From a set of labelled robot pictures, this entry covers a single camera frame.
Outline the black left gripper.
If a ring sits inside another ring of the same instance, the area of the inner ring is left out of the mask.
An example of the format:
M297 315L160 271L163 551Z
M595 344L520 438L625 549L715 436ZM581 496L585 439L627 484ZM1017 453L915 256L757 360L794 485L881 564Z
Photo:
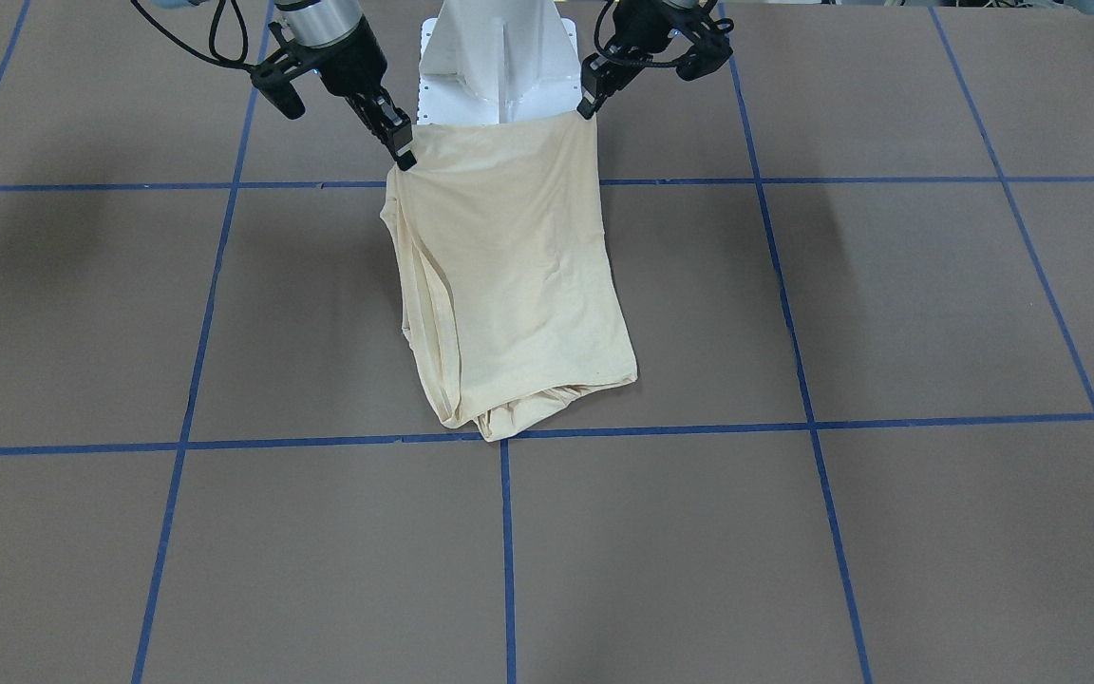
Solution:
M582 89L577 113L591 120L600 111L600 96L612 96L645 68L674 68L680 56L657 61L677 28L700 16L699 1L607 1L592 28L594 53L582 62Z

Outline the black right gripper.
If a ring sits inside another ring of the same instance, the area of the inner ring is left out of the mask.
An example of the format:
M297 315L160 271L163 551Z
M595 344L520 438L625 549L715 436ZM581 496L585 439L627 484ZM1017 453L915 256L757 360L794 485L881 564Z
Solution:
M344 97L370 134L386 139L396 167L412 169L417 163L412 121L383 86L387 60L370 25L357 25L342 39L319 47L315 57L323 86Z

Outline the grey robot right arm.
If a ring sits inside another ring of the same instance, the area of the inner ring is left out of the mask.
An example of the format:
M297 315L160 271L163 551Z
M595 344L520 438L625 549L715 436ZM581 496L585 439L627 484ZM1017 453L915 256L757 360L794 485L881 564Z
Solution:
M307 112L295 79L316 74L330 95L346 101L396 169L407 172L417 163L412 118L384 86L389 65L357 1L274 1L268 32L276 48L255 63L248 60L249 33L237 1L217 1L203 51L182 42L140 1L131 5L182 51L203 63L246 73L253 89L287 120L299 120Z

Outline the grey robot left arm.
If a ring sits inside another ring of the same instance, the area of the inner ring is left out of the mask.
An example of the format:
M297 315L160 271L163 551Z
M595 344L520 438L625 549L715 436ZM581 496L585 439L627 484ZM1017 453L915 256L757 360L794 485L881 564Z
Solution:
M583 120L647 68L695 81L732 60L732 19L712 18L715 1L605 1L594 23L594 53L581 67L577 113Z

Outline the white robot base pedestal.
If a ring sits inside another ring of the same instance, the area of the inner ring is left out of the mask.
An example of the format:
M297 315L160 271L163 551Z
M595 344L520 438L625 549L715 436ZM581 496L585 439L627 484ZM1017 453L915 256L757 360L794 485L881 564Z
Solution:
M444 1L418 69L421 125L544 120L581 100L577 25L555 1Z

